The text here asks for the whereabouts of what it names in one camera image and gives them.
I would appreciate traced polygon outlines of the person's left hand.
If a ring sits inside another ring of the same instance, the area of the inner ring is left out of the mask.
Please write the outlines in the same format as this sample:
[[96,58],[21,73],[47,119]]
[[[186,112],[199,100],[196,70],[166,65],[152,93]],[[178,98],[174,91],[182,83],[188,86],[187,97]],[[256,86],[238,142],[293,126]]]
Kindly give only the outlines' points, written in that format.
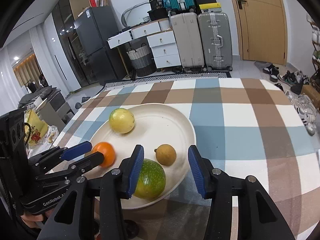
[[50,215],[53,213],[54,209],[50,209],[46,211],[43,214],[40,215],[32,215],[31,213],[25,211],[25,213],[21,216],[21,219],[23,222],[29,227],[29,228],[43,228],[44,220],[49,218]]

